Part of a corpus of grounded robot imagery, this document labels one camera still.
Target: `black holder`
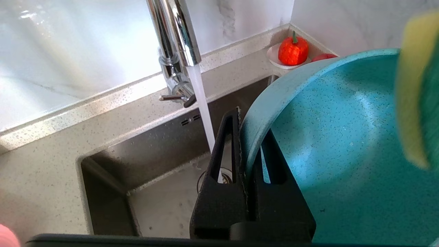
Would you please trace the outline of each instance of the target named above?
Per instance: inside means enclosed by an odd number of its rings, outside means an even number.
[[[232,135],[232,184],[217,178],[226,136]],[[310,243],[316,222],[273,133],[262,142],[270,184],[263,179],[261,150],[248,185],[241,163],[239,111],[221,121],[212,157],[190,223],[191,239]]]

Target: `pink object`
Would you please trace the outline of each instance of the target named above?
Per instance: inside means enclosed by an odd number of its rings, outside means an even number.
[[[0,246],[20,247],[17,236],[6,226],[0,224]]]
[[[330,54],[330,53],[323,53],[320,54],[318,56],[316,56],[315,58],[313,58],[311,60],[311,62],[315,62],[315,61],[319,61],[319,60],[323,60],[323,59],[328,59],[328,58],[336,58],[337,56],[334,54]]]

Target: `faucet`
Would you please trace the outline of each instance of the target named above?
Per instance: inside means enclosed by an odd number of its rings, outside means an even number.
[[[173,100],[189,107],[196,98],[184,67],[197,65],[201,56],[186,1],[147,0],[147,3],[160,44],[158,61],[169,92],[159,100]]]

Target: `tomato stem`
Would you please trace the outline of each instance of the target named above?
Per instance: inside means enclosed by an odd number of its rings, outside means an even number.
[[[293,31],[293,44],[296,44],[297,42],[296,31]]]

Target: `running water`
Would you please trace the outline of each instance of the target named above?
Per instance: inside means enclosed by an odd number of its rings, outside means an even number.
[[[215,144],[215,135],[213,134],[212,121],[210,120],[209,108],[207,106],[206,94],[204,92],[203,81],[201,80],[200,65],[186,67],[192,87],[194,88],[195,97],[197,98],[200,109],[201,120],[203,121],[204,132],[206,133],[210,153],[212,153]],[[218,182],[223,183],[223,177],[218,176]]]

